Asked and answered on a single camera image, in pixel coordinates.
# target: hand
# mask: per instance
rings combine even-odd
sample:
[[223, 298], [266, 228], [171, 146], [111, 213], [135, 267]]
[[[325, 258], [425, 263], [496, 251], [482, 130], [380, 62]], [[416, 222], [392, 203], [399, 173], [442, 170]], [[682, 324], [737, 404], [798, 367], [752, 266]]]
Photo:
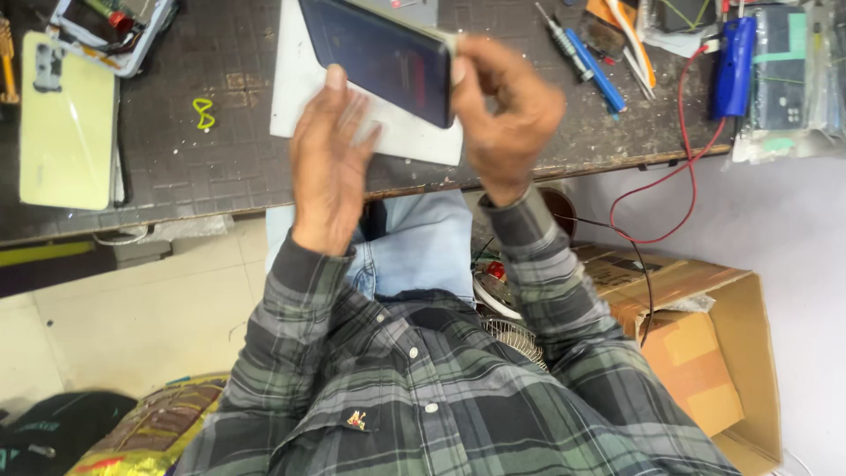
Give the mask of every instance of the hand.
[[[564, 94], [517, 52], [484, 36], [459, 36], [453, 86], [467, 158], [493, 203], [510, 205], [529, 187], [537, 155], [564, 116]], [[496, 98], [496, 113], [484, 95]]]
[[305, 106], [291, 139], [296, 213], [291, 237], [298, 245], [342, 256], [364, 206], [365, 171], [382, 130], [359, 144], [353, 136], [367, 111], [367, 97], [347, 88], [347, 74], [329, 66], [326, 84]]

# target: dark work table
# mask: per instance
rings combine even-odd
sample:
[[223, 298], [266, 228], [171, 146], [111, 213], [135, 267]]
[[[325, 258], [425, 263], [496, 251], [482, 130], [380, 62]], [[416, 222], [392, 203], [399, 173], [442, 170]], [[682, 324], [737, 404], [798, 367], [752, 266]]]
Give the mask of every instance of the dark work table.
[[[28, 2], [49, 14], [55, 1]], [[553, 11], [558, 0], [541, 2]], [[97, 230], [292, 202], [288, 140], [269, 134], [280, 0], [182, 0], [170, 30], [151, 50], [143, 72], [120, 81], [118, 144], [128, 176], [129, 201], [103, 211], [37, 207], [18, 197], [19, 110], [0, 122], [0, 243], [38, 241]], [[12, 2], [15, 48], [24, 30], [43, 30], [37, 17]], [[566, 15], [575, 26], [577, 3]], [[567, 95], [564, 117], [535, 167], [538, 180], [625, 169], [685, 158], [678, 130], [678, 75], [686, 58], [647, 46], [656, 69], [658, 101], [647, 102], [624, 63], [602, 64], [628, 104], [619, 121], [607, 112], [596, 86], [579, 84], [530, 0], [440, 0], [438, 24], [479, 32], [523, 52], [544, 78]], [[716, 130], [708, 119], [714, 56], [697, 58], [684, 88], [692, 147]], [[20, 57], [15, 57], [19, 75]], [[191, 102], [209, 97], [217, 123], [196, 128]], [[728, 152], [733, 121], [712, 148]], [[369, 198], [479, 186], [462, 161], [456, 167], [376, 156], [368, 170]]]

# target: black bag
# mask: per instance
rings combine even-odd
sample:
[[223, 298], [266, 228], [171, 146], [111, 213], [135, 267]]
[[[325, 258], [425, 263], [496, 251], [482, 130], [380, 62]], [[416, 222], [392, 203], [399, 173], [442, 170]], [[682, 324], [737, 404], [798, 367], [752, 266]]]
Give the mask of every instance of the black bag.
[[138, 403], [107, 391], [63, 393], [0, 427], [0, 475], [63, 476]]

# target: light blue jeans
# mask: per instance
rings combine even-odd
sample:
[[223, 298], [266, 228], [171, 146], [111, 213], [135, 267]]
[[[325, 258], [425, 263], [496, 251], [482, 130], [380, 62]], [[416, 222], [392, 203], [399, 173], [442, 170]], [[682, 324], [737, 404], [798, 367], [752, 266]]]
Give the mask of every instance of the light blue jeans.
[[[402, 291], [442, 289], [475, 306], [470, 273], [473, 215], [461, 191], [438, 191], [388, 198], [387, 235], [364, 241], [353, 236], [355, 260], [347, 281], [368, 299]], [[294, 224], [294, 206], [267, 210], [268, 253], [265, 272]]]

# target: plaid shirt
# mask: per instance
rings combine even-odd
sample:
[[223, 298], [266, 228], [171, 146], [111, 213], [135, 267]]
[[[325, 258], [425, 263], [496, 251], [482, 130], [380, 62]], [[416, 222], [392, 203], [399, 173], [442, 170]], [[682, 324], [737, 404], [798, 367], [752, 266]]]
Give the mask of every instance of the plaid shirt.
[[550, 373], [439, 290], [368, 301], [290, 236], [177, 474], [739, 474], [596, 296], [532, 186], [482, 207]]

